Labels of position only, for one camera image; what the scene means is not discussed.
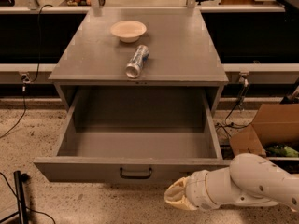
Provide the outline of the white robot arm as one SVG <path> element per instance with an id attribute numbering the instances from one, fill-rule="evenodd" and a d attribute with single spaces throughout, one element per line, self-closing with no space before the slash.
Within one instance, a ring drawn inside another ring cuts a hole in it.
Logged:
<path id="1" fill-rule="evenodd" d="M 299 211 L 299 178 L 251 153 L 235 156 L 230 165 L 182 177 L 164 193 L 166 203 L 182 210 L 210 211 L 223 205 L 275 206 Z"/>

